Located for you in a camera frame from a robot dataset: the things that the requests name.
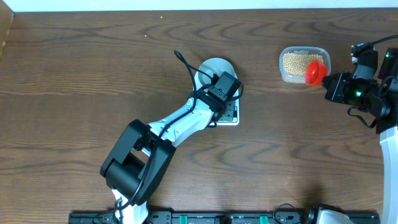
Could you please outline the red plastic measuring scoop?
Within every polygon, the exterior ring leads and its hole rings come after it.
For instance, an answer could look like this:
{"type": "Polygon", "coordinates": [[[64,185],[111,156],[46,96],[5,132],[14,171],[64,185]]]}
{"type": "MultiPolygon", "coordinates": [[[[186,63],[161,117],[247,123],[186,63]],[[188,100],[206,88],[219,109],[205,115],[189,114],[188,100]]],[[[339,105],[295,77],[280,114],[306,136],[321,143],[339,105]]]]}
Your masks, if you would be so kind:
{"type": "Polygon", "coordinates": [[[305,71],[305,83],[318,86],[322,84],[323,78],[327,75],[327,67],[317,60],[311,62],[305,71]]]}

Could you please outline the white digital kitchen scale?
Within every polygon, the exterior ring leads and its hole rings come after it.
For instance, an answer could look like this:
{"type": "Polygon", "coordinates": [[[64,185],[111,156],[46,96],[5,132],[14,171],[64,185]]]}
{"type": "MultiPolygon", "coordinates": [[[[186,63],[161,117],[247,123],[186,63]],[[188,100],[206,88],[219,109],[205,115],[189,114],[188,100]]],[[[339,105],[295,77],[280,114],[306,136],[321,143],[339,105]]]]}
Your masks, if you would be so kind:
{"type": "Polygon", "coordinates": [[[212,75],[197,72],[197,90],[203,94],[200,99],[215,109],[209,126],[237,126],[239,124],[239,99],[243,84],[235,74],[228,72],[212,75]]]}

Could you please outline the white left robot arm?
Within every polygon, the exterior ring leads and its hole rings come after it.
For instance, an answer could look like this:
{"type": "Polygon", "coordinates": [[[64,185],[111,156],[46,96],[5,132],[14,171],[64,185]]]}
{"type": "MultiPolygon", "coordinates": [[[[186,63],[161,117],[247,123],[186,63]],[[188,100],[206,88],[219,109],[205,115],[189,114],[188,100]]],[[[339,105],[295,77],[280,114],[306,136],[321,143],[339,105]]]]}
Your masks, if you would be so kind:
{"type": "Polygon", "coordinates": [[[239,123],[239,95],[200,90],[177,111],[145,124],[131,121],[104,160],[100,174],[112,190],[118,223],[143,223],[147,201],[156,191],[177,150],[192,134],[239,123]]]}

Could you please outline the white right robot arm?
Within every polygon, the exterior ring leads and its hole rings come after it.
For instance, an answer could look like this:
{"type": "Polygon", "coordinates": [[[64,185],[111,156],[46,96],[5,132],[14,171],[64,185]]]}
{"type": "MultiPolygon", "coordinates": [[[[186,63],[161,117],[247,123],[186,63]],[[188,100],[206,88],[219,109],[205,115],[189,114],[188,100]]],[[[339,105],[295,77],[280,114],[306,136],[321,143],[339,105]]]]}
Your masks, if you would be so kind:
{"type": "Polygon", "coordinates": [[[323,78],[325,99],[349,105],[374,116],[368,128],[376,128],[384,163],[382,223],[397,223],[397,49],[389,48],[378,70],[378,52],[371,43],[351,47],[353,72],[323,78]]]}

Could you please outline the grey plastic bowl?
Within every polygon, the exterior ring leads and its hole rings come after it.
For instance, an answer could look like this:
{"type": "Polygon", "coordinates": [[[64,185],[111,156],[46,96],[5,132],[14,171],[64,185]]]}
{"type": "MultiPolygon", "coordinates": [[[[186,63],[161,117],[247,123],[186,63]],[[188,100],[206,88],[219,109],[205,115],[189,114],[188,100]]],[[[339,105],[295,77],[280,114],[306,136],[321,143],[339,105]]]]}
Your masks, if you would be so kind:
{"type": "Polygon", "coordinates": [[[203,85],[212,84],[214,74],[220,77],[223,72],[227,72],[235,78],[238,77],[232,64],[223,58],[210,58],[205,60],[200,65],[199,70],[201,72],[196,72],[194,76],[197,89],[203,85]]]}

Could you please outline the soybeans in container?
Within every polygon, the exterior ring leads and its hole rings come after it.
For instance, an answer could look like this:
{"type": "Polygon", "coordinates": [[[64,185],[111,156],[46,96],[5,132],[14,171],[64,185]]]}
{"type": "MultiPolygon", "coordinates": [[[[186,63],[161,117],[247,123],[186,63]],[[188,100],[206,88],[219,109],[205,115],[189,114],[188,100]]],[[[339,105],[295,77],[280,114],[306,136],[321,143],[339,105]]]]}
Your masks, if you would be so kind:
{"type": "Polygon", "coordinates": [[[318,54],[285,53],[282,57],[284,70],[293,76],[303,77],[308,65],[313,61],[324,62],[324,58],[318,54]]]}

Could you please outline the clear plastic container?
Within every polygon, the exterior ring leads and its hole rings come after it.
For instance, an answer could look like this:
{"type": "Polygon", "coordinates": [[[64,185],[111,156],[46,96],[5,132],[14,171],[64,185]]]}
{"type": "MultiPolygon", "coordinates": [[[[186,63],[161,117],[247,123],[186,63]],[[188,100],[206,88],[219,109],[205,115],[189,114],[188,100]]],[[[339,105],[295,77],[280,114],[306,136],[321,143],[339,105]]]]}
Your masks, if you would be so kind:
{"type": "Polygon", "coordinates": [[[279,69],[283,81],[287,83],[305,84],[305,71],[311,62],[318,60],[331,72],[329,53],[319,47],[287,47],[279,56],[279,69]]]}

